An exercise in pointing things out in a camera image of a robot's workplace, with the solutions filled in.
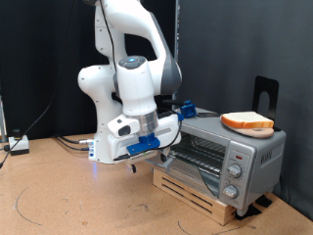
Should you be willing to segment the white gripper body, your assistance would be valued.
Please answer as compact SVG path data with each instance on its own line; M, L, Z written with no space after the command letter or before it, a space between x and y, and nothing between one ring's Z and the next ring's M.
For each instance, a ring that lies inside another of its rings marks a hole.
M112 162L139 162L151 158L158 150L180 142L182 116L169 112L158 117L156 112L134 118L125 114L108 123L108 155Z

